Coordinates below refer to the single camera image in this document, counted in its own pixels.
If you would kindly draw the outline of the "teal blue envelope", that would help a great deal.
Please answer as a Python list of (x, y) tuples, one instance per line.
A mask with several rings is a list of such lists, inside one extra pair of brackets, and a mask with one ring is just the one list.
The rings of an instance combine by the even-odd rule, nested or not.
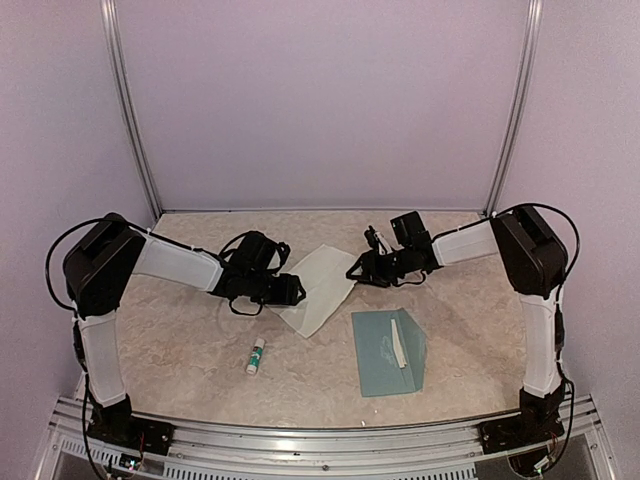
[[(427, 339), (423, 329), (404, 309), (351, 314), (360, 391), (365, 398), (412, 394), (424, 385)], [(396, 362), (390, 320), (396, 319), (408, 362)]]

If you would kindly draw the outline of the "white letter sheet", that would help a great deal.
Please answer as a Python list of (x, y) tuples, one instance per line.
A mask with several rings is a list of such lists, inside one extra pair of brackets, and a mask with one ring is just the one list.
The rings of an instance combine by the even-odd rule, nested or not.
[(346, 278), (356, 257), (328, 245), (321, 245), (289, 270), (297, 275), (306, 298), (295, 307), (273, 307), (289, 327), (305, 339), (314, 335), (346, 300), (355, 286)]
[(393, 353), (394, 353), (396, 362), (398, 364), (398, 367), (400, 369), (404, 369), (407, 366), (408, 362), (405, 357), (404, 348), (400, 338), (400, 332), (399, 332), (398, 325), (395, 318), (392, 318), (390, 320), (390, 325), (391, 325)]

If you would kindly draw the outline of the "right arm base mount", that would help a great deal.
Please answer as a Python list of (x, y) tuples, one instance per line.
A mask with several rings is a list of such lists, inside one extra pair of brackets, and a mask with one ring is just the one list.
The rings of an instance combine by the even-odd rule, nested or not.
[(538, 397), (522, 388), (516, 415), (478, 425), (483, 453), (504, 452), (564, 435), (559, 408), (565, 398), (565, 389), (561, 384), (552, 393)]

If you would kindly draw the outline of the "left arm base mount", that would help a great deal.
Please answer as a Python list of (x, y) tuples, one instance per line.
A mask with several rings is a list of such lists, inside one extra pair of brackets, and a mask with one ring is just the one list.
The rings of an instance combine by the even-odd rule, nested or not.
[(88, 436), (108, 444), (139, 453), (166, 456), (175, 427), (168, 422), (135, 416), (128, 395), (122, 401), (105, 407), (89, 395), (92, 406)]

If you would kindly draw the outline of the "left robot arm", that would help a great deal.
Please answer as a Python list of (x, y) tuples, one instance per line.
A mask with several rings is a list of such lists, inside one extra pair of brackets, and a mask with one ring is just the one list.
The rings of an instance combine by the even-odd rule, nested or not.
[(50, 289), (49, 295), (71, 315), (87, 401), (104, 410), (99, 424), (121, 445), (140, 434), (139, 421), (125, 411), (129, 395), (117, 334), (123, 300), (135, 284), (147, 281), (209, 295), (238, 316), (244, 312), (237, 302), (246, 301), (252, 307), (249, 317), (267, 306), (297, 307), (307, 297), (300, 276), (284, 270), (290, 246), (263, 232), (241, 232), (212, 251), (145, 229), (115, 212), (83, 221), (54, 240), (45, 257), (48, 286), (53, 284), (53, 256), (74, 234), (80, 237), (61, 265), (66, 294)]

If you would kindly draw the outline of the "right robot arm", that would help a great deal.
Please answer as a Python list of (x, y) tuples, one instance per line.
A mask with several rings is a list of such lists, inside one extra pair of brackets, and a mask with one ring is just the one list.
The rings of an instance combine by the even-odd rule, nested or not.
[(520, 391), (523, 413), (513, 419), (511, 433), (523, 444), (546, 432), (570, 381), (564, 374), (564, 285), (578, 255), (542, 216), (546, 205), (523, 203), (484, 219), (431, 235), (416, 211), (391, 220), (398, 245), (368, 228), (368, 251), (346, 271), (346, 278), (379, 288), (399, 288), (407, 275), (425, 280), (432, 272), (466, 261), (497, 255), (517, 293), (525, 320), (526, 366)]

